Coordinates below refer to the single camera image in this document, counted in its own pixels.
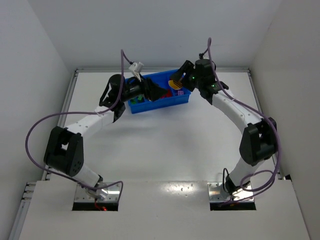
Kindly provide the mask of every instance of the yellow object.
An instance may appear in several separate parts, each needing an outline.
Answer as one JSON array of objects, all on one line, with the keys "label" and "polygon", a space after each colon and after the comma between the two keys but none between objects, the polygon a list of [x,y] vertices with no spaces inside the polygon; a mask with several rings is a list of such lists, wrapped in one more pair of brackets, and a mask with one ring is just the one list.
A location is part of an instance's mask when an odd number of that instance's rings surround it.
[{"label": "yellow object", "polygon": [[176,82],[173,80],[169,80],[168,84],[170,86],[170,88],[174,89],[174,90],[180,90],[182,89],[182,84],[180,82]]}]

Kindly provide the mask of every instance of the metal mounting plate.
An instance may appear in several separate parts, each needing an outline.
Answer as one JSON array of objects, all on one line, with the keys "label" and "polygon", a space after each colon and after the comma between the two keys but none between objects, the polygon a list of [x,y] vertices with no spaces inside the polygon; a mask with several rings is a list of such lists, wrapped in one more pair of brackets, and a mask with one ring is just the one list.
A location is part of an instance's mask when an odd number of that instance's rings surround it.
[{"label": "metal mounting plate", "polygon": [[[222,182],[208,182],[209,201],[211,204],[219,204],[226,201],[226,198],[221,195],[221,185]],[[252,189],[250,183],[246,186],[246,189]],[[243,200],[240,203],[255,202],[254,197],[252,197],[253,192],[250,191],[243,191],[243,189],[239,189],[238,191],[235,191],[232,195],[233,200],[235,201],[251,197],[250,199]]]},{"label": "metal mounting plate", "polygon": [[[119,193],[121,189],[121,184],[116,184],[110,186],[108,188],[104,188],[104,192],[107,194],[107,198],[105,200],[98,200],[98,203],[110,203],[115,204],[118,202]],[[92,196],[89,196],[86,192],[85,188],[82,188],[79,184],[76,186],[75,195],[74,195],[75,203],[94,203],[95,199]]]}]

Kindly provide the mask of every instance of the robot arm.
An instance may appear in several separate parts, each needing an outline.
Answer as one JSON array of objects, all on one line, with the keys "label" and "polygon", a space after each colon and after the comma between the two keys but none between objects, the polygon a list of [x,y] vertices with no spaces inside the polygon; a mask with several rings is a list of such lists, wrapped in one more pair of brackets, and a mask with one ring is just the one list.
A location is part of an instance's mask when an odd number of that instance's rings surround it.
[{"label": "robot arm", "polygon": [[261,117],[234,102],[222,91],[214,94],[212,105],[221,110],[240,130],[242,140],[240,144],[241,157],[233,171],[227,176],[225,188],[232,194],[241,186],[241,180],[252,175],[277,150],[270,126]]},{"label": "robot arm", "polygon": [[120,101],[112,109],[113,113],[104,111],[116,102],[121,85],[120,74],[111,76],[94,112],[65,128],[56,126],[52,129],[44,154],[45,164],[90,188],[97,187],[103,181],[100,175],[84,164],[84,141],[120,118],[126,109],[124,102],[139,95],[155,101],[167,93],[166,89],[140,75],[142,66],[135,62],[131,65],[134,77],[123,84]]},{"label": "robot arm", "polygon": [[[217,83],[209,59],[199,60],[193,64],[185,61],[179,70],[174,73],[171,80],[176,86],[183,86],[190,91],[197,88],[200,95],[211,105],[221,110],[240,130],[242,139],[239,147],[241,158],[234,170],[226,177],[225,189],[220,192],[225,199],[241,188],[241,181],[248,175],[256,172],[264,160],[269,159],[278,149],[277,142],[269,124],[253,111],[248,110],[237,102],[231,100]],[[230,95],[234,96],[229,87],[221,82],[221,86]],[[269,118],[274,127],[276,122]]]}]

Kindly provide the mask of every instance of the white wall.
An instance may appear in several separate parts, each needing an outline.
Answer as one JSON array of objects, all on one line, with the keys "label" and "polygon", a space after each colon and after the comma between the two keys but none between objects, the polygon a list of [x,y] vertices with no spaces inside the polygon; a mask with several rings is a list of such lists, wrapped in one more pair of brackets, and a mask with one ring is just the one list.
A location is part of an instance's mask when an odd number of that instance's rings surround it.
[{"label": "white wall", "polygon": [[263,110],[277,120],[313,240],[320,239],[320,1],[283,0],[251,66]]},{"label": "white wall", "polygon": [[[27,158],[28,129],[41,116],[58,112],[71,74],[27,0],[0,1],[0,239],[6,240],[27,181],[41,178]],[[47,120],[30,146],[42,162],[50,129]]]},{"label": "white wall", "polygon": [[281,0],[28,0],[70,69],[195,60],[212,37],[219,67],[248,67]]}]

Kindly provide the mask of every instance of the black bracket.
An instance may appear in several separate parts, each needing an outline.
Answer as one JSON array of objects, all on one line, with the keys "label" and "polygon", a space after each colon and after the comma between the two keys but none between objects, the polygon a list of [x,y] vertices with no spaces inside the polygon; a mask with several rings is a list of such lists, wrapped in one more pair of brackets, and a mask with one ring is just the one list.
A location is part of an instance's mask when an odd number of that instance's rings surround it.
[{"label": "black bracket", "polygon": [[84,141],[80,133],[56,126],[52,129],[43,161],[49,167],[67,174],[77,175],[84,164]]},{"label": "black bracket", "polygon": [[[269,120],[277,129],[276,121],[271,117]],[[244,129],[239,151],[247,164],[255,166],[259,162],[271,158],[277,150],[275,133],[265,119],[256,124],[248,124]]]},{"label": "black bracket", "polygon": [[[139,95],[144,95],[146,99],[154,102],[167,93],[166,89],[159,87],[150,78],[144,78],[141,75],[140,78],[141,81],[139,81],[136,77],[131,77],[123,83],[120,100],[112,109],[114,112],[113,122],[119,119],[124,113],[126,109],[124,102]],[[102,96],[100,97],[99,106],[110,108],[117,100],[120,91],[120,85],[121,74],[112,75]]]},{"label": "black bracket", "polygon": [[[220,81],[220,83],[224,89],[229,89],[228,85],[226,85],[223,81]],[[199,84],[198,89],[201,97],[207,100],[211,105],[213,95],[222,90],[216,81],[214,83]]]}]

